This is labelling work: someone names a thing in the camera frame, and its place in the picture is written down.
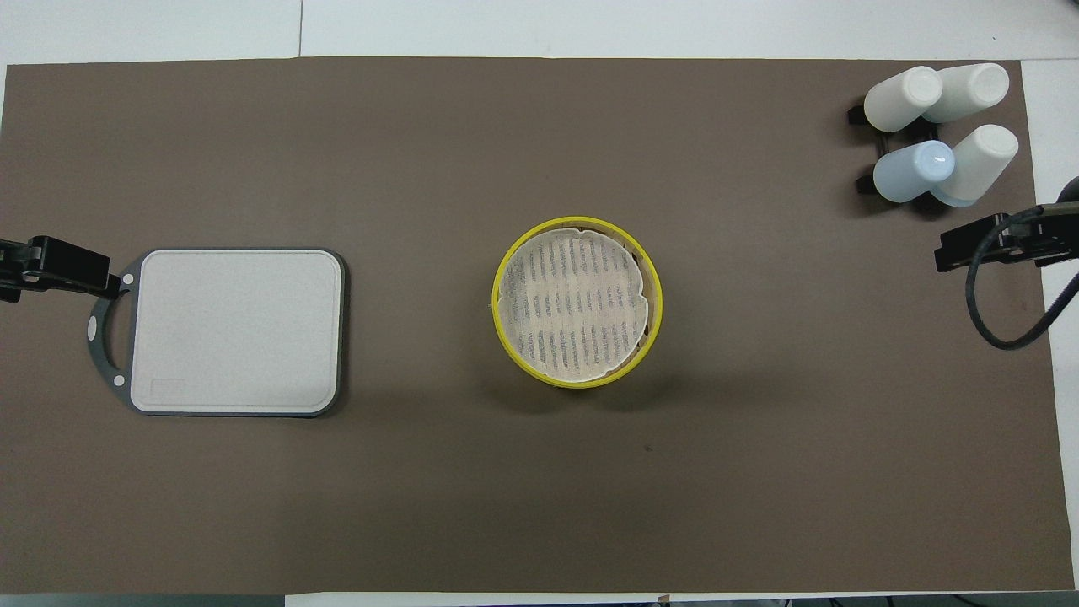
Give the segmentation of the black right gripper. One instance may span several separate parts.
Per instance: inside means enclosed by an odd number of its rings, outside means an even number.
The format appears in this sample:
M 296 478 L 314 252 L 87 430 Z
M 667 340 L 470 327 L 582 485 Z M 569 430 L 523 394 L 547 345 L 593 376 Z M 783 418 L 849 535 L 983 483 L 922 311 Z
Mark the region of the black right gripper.
M 1051 239 L 1044 237 L 1039 224 L 1019 223 L 1013 215 L 995 212 L 940 235 L 940 247 L 934 250 L 937 272 L 970 265 L 979 245 L 988 235 L 991 245 L 981 257 L 983 264 L 1017 264 L 1051 256 Z

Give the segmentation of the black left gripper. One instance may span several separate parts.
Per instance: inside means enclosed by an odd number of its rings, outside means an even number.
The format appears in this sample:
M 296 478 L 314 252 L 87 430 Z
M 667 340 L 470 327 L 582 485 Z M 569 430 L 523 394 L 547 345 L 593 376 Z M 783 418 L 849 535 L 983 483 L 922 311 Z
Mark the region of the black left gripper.
M 117 300 L 121 280 L 110 258 L 46 235 L 1 242 L 1 300 L 17 303 L 23 292 L 66 291 Z

